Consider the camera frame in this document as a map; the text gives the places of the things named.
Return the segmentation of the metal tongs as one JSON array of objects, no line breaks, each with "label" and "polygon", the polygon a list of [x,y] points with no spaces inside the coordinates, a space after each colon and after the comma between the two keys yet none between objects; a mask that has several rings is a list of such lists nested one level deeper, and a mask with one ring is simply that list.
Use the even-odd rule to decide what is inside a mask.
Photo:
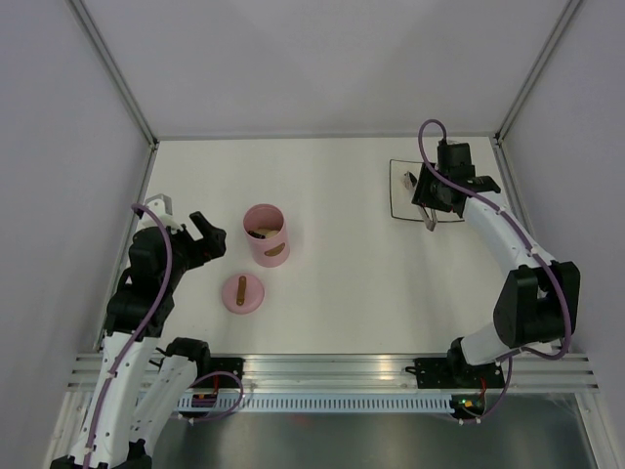
[{"label": "metal tongs", "polygon": [[424,207],[422,205],[418,205],[417,209],[421,215],[426,229],[430,232],[433,232],[438,223],[436,211],[433,209],[428,209],[427,207]]}]

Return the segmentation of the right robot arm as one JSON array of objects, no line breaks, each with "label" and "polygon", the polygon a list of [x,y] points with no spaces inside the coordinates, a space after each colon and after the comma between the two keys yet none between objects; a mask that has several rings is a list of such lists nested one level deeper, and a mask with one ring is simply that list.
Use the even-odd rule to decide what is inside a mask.
[{"label": "right robot arm", "polygon": [[476,172],[466,143],[441,139],[437,161],[422,164],[412,202],[428,228],[435,212],[452,213],[480,235],[505,280],[492,320],[455,339],[447,352],[448,379],[467,386],[487,366],[537,345],[561,341],[566,353],[576,327],[581,274],[543,249],[505,205],[500,187]]}]

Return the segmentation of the pink lunch box lid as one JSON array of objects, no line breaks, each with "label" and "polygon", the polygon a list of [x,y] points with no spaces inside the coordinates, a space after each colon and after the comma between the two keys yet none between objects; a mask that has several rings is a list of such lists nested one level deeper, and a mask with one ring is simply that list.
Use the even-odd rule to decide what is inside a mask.
[{"label": "pink lunch box lid", "polygon": [[229,277],[221,290],[226,309],[236,315],[248,315],[260,308],[265,299],[261,280],[252,274],[241,273]]}]

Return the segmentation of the pink cylindrical lunch box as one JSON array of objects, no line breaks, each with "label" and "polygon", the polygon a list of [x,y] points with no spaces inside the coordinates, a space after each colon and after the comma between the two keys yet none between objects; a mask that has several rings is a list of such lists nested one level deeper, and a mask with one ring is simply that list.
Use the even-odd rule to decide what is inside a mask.
[{"label": "pink cylindrical lunch box", "polygon": [[285,218],[274,205],[257,204],[243,217],[243,230],[254,261],[265,268],[276,268],[289,257],[290,246]]}]

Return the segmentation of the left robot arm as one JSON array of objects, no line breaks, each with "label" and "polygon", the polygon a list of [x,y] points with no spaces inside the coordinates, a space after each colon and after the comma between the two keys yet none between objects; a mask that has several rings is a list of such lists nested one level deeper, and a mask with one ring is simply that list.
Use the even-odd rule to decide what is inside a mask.
[{"label": "left robot arm", "polygon": [[226,233],[204,215],[189,218],[200,232],[136,204],[134,212],[150,226],[137,231],[129,266],[106,307],[102,365],[93,399],[68,454],[54,468],[149,468],[157,440],[179,398],[190,387],[207,384],[213,364],[206,342],[177,338],[165,349],[157,376],[140,390],[183,275],[226,253]]}]

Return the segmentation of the round beige bun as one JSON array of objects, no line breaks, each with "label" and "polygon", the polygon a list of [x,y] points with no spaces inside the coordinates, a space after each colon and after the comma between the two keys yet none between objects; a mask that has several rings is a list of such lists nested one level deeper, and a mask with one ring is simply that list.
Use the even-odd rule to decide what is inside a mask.
[{"label": "round beige bun", "polygon": [[271,230],[267,228],[259,228],[256,232],[263,233],[267,236],[267,238],[273,237],[278,234],[278,230]]}]

